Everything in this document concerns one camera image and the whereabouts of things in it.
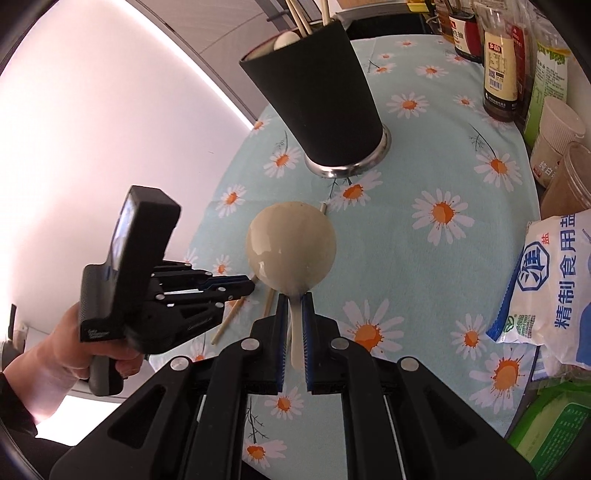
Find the bottle label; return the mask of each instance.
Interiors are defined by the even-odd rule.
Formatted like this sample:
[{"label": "bottle label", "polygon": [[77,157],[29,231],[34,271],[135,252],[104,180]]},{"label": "bottle label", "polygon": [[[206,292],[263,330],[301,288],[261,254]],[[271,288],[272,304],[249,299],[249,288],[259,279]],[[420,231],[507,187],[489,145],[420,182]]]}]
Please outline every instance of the bottle label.
[{"label": "bottle label", "polygon": [[471,53],[466,38],[466,22],[452,17],[449,20],[452,24],[453,41],[456,43],[456,47],[464,53]]},{"label": "bottle label", "polygon": [[525,61],[526,61],[526,43],[523,28],[518,25],[511,27],[511,37],[513,37],[513,45],[515,48],[515,62],[517,72],[517,90],[519,98],[523,98],[523,92],[525,89]]},{"label": "bottle label", "polygon": [[517,68],[513,39],[485,32],[485,99],[500,109],[517,108]]},{"label": "bottle label", "polygon": [[450,23],[456,48],[471,57],[475,57],[473,61],[481,62],[480,34],[478,33],[476,21],[450,17]]}]

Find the black mount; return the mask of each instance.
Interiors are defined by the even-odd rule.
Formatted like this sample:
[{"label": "black mount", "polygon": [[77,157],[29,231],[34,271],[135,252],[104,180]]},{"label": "black mount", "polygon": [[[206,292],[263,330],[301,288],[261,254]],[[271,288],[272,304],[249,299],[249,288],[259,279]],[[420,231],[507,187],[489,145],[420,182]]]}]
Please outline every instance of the black mount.
[{"label": "black mount", "polygon": [[[282,390],[287,310],[281,295],[275,315],[218,357],[172,359],[65,454],[50,480],[239,479],[247,395]],[[342,396],[349,480],[535,479],[529,463],[415,358],[373,358],[315,314],[310,293],[303,313],[308,389]]]}]

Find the green logo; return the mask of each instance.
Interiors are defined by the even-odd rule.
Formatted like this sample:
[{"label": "green logo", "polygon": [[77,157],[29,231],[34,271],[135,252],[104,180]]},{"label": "green logo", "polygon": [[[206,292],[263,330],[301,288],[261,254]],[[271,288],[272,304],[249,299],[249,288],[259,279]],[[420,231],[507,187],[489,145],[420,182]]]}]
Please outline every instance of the green logo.
[{"label": "green logo", "polygon": [[505,322],[505,328],[503,328],[503,332],[507,333],[514,326],[515,326],[515,319],[511,315],[509,315],[507,317],[507,321]]}]

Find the spoon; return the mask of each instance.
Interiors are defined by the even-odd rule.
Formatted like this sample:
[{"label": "spoon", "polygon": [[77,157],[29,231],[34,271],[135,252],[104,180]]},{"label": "spoon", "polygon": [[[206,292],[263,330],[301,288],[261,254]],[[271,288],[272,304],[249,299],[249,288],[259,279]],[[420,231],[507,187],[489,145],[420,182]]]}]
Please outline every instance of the spoon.
[{"label": "spoon", "polygon": [[299,371],[304,368],[301,297],[328,275],[335,255],[332,224],[307,203],[276,203],[265,208],[246,234],[246,256],[255,275],[289,298],[291,364]]}]

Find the tablecloth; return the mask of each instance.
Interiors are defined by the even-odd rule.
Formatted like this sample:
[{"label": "tablecloth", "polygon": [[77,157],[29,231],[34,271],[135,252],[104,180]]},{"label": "tablecloth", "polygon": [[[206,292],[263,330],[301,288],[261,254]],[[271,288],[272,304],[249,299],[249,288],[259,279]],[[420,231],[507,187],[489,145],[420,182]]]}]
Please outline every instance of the tablecloth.
[{"label": "tablecloth", "polygon": [[[379,37],[353,46],[392,133],[385,160],[349,180],[317,177],[267,107],[218,185],[186,260],[215,274],[250,274],[244,242],[258,212],[276,202],[328,201],[337,257],[313,289],[316,311],[375,356],[417,357],[504,434],[535,350],[497,345],[485,330],[527,222],[539,219],[524,143],[514,124],[482,109],[482,66],[440,37]],[[195,178],[195,188],[204,181]],[[266,295],[259,284],[215,347],[212,330],[152,364],[179,354],[200,360],[248,336]],[[249,399],[243,458],[272,479],[343,480],[340,397],[309,395],[287,363],[280,395]]]}]

